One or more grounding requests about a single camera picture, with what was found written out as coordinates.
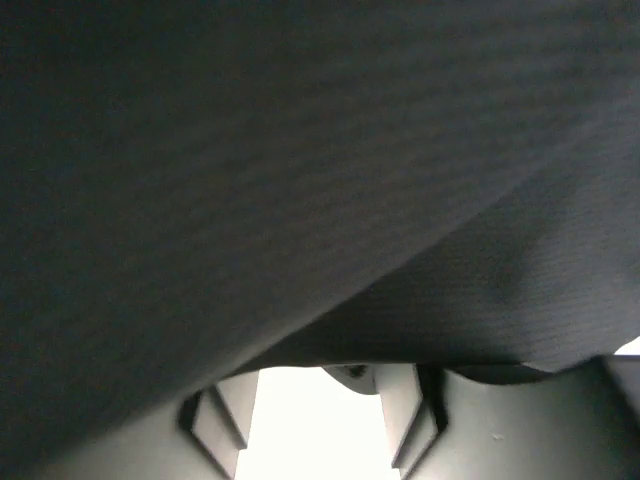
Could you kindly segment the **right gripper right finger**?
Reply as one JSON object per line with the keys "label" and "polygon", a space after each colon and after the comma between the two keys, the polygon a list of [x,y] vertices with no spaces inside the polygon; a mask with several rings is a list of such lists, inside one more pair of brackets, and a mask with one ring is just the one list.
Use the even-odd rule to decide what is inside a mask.
{"label": "right gripper right finger", "polygon": [[639,359],[377,368],[392,466],[403,479],[636,479]]}

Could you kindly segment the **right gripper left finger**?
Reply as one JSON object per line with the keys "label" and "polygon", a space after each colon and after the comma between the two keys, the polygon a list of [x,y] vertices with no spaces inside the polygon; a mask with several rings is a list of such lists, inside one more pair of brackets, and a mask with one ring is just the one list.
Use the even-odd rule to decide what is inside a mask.
{"label": "right gripper left finger", "polygon": [[258,372],[228,378],[63,455],[32,479],[232,479],[246,449]]}

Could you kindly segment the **black t shirt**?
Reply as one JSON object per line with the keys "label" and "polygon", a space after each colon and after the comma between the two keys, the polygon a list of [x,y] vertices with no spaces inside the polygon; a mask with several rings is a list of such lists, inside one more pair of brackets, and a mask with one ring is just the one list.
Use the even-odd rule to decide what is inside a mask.
{"label": "black t shirt", "polygon": [[5,1],[1,474],[230,374],[639,333],[635,1]]}

